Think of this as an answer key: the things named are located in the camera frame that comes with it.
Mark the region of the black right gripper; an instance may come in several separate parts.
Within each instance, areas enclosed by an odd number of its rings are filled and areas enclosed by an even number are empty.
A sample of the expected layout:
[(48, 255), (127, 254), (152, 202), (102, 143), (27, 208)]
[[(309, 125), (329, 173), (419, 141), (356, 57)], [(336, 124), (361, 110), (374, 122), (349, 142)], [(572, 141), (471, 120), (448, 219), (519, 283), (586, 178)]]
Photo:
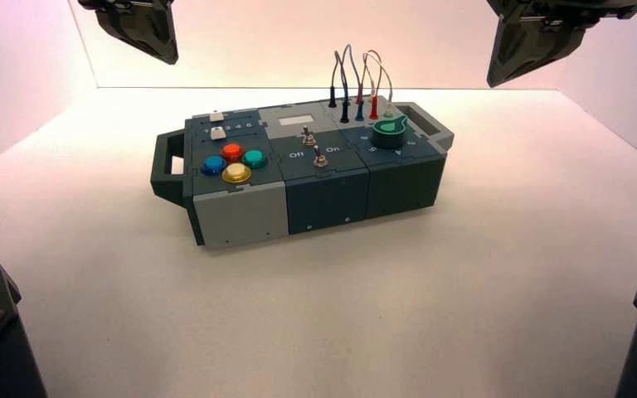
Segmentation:
[(490, 88), (569, 56), (586, 33), (573, 25), (593, 26), (607, 17), (631, 19), (637, 13), (637, 1), (489, 0), (487, 4), (498, 16), (487, 74)]

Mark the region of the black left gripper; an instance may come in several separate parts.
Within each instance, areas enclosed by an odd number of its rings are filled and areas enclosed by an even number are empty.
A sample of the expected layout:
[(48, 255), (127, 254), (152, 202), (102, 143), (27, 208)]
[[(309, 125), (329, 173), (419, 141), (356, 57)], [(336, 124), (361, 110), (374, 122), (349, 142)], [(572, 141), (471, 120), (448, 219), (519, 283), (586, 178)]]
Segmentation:
[(173, 0), (78, 0), (85, 9), (95, 9), (97, 22), (109, 35), (175, 65), (178, 61), (173, 24)]

